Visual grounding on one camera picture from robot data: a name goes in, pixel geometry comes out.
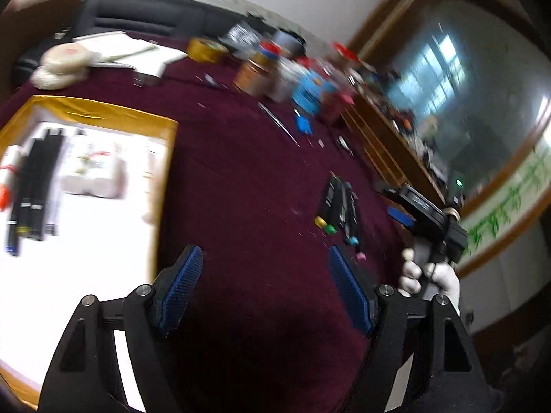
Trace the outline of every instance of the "dark red tablecloth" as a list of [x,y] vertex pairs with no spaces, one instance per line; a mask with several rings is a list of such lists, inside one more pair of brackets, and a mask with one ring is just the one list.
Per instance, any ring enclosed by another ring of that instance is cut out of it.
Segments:
[[[205,73],[228,89],[210,88],[197,78]],[[402,241],[370,169],[341,155],[318,123],[312,148],[291,107],[266,102],[297,147],[255,99],[232,89],[235,73],[235,65],[184,59],[167,67],[159,85],[140,88],[130,70],[94,69],[86,82],[56,93],[179,122],[158,259],[172,265],[189,243],[205,253],[194,301],[170,338],[188,403],[198,411],[327,413],[368,346],[327,270],[328,246],[340,235],[329,240],[313,224],[329,171],[358,194],[365,265],[380,281],[396,283]],[[22,87],[0,110],[0,125],[37,93],[48,92]]]

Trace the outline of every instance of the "paper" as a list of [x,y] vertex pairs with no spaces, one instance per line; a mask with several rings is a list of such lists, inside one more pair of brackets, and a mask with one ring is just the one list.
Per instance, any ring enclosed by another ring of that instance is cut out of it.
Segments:
[[75,43],[98,55],[97,62],[112,62],[121,57],[141,53],[155,48],[155,44],[133,39],[122,31],[75,37]]
[[117,59],[115,62],[131,66],[142,74],[161,77],[167,64],[187,57],[187,54],[179,49],[166,48],[166,46],[160,45],[154,46],[154,49],[123,57],[122,59]]

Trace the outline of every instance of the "black marker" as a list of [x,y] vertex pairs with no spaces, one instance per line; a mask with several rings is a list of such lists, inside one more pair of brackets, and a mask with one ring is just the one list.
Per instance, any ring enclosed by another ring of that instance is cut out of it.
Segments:
[[28,195],[29,186],[32,181],[32,171],[35,167],[38,155],[43,146],[43,139],[36,138],[32,143],[31,150],[23,165],[21,166],[21,174],[18,179],[18,188],[14,197],[12,206],[12,214],[7,222],[8,232],[6,236],[6,251],[12,256],[19,256],[19,234],[17,231],[19,218],[21,214],[21,205],[23,204],[24,195]]
[[348,240],[349,231],[346,231],[346,212],[348,211],[348,202],[346,201],[346,185],[341,185],[341,197],[342,197],[342,206],[341,206],[341,214],[339,215],[339,226],[344,230],[344,234],[346,235],[346,239]]
[[358,244],[356,246],[356,253],[360,253],[360,247],[361,248],[365,247],[364,224],[362,223],[362,215],[360,214],[360,209],[358,208],[358,205],[357,205],[357,196],[355,193],[352,193],[352,198],[354,199],[354,208],[356,209],[356,222],[357,222],[355,231],[352,231],[352,236],[354,236],[358,241]]
[[44,213],[49,202],[49,193],[52,174],[59,159],[61,146],[65,139],[65,132],[60,130],[57,135],[50,135],[48,149],[43,161],[43,171],[40,179],[35,183],[38,191],[35,193],[31,205],[31,220],[29,223],[29,236],[38,240],[44,240]]
[[342,183],[340,180],[338,180],[337,187],[335,188],[331,203],[331,209],[329,210],[329,219],[327,222],[327,226],[325,227],[325,232],[327,234],[336,234],[339,226],[341,225],[343,201]]
[[323,193],[321,194],[320,207],[318,208],[318,213],[316,214],[316,218],[314,219],[314,223],[319,229],[325,230],[325,228],[327,228],[328,226],[333,197],[339,184],[339,178],[331,172],[329,181],[327,182],[327,185],[325,186],[325,188],[323,189]]
[[17,235],[27,237],[29,233],[31,201],[38,189],[37,177],[41,174],[45,157],[46,140],[36,138],[25,162],[25,169],[19,188],[19,211],[17,214]]
[[56,168],[53,170],[51,184],[49,188],[49,198],[47,206],[45,208],[45,225],[44,232],[51,236],[57,236],[59,234],[59,214],[61,206],[61,197],[63,191],[61,190],[61,178],[57,175],[59,169],[63,165],[65,160],[68,160],[68,157],[71,155],[71,150],[74,145],[74,138],[77,135],[86,135],[86,132],[82,129],[76,131],[75,136],[72,138],[67,138],[63,142],[63,146],[60,150],[60,156],[56,163]]
[[358,214],[356,200],[352,193],[352,186],[346,182],[344,184],[345,200],[348,210],[346,211],[345,237],[350,245],[357,246],[360,244],[360,234],[358,227]]

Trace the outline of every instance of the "yellow tape roll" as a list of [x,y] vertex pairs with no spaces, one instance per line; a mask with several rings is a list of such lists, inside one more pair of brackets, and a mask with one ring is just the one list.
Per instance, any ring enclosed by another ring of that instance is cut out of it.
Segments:
[[187,54],[197,62],[211,62],[215,64],[228,53],[228,48],[209,39],[194,37],[189,41]]

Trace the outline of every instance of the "marker pen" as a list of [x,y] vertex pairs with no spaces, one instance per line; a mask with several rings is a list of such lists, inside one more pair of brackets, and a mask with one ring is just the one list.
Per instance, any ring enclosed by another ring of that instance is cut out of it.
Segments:
[[337,187],[333,194],[331,209],[329,210],[327,226],[324,228],[325,232],[329,235],[337,234],[339,226],[341,225],[343,201],[342,183],[338,180]]
[[29,223],[31,216],[31,201],[33,195],[37,192],[37,181],[42,173],[43,160],[45,158],[48,142],[43,138],[36,138],[32,144],[31,152],[24,169],[25,175],[22,176],[20,191],[20,206],[17,216],[17,235],[27,237],[29,234]]
[[21,173],[18,181],[18,187],[15,192],[12,213],[7,222],[6,251],[12,256],[19,256],[19,234],[18,223],[21,211],[26,208],[24,205],[24,194],[28,194],[29,185],[32,179],[32,171],[37,161],[40,149],[43,145],[42,138],[35,138],[27,158],[24,159],[21,167]]
[[362,223],[362,216],[360,215],[360,209],[357,205],[357,196],[355,193],[352,193],[352,199],[354,200],[354,208],[356,213],[356,228],[354,231],[352,231],[352,236],[354,236],[358,242],[358,244],[356,245],[356,258],[357,260],[362,260],[362,259],[366,259],[365,254],[361,250],[362,248],[365,247],[364,224]]
[[60,130],[56,135],[50,135],[50,143],[46,151],[45,162],[43,163],[44,169],[40,180],[37,182],[39,189],[32,199],[29,236],[39,241],[43,241],[44,239],[44,216],[50,201],[52,176],[65,138],[64,130]]
[[352,194],[352,186],[346,182],[344,184],[345,199],[348,210],[346,211],[345,237],[350,245],[357,246],[360,243],[357,225],[357,207]]
[[316,213],[316,218],[314,219],[314,223],[319,229],[324,230],[327,227],[329,214],[331,212],[331,204],[333,202],[333,197],[335,195],[337,187],[339,186],[339,183],[339,178],[331,172],[329,181],[323,189],[318,213]]
[[0,162],[0,211],[4,211],[12,203],[12,193],[20,166],[21,147],[8,146]]
[[60,150],[60,156],[56,163],[56,168],[53,171],[44,224],[44,232],[49,235],[59,234],[60,207],[61,198],[63,197],[63,191],[61,189],[61,180],[63,176],[60,169],[63,169],[63,165],[71,157],[71,152],[74,146],[74,138],[78,135],[86,135],[86,132],[82,129],[78,129],[75,135],[71,138],[67,138],[63,142],[62,149]]
[[346,187],[345,184],[341,185],[341,197],[342,197],[342,206],[341,206],[341,214],[339,216],[339,225],[344,231],[344,238],[348,242],[350,237],[350,229],[348,228],[348,224],[346,223],[346,217],[348,216],[346,212],[348,211],[348,200],[346,200]]

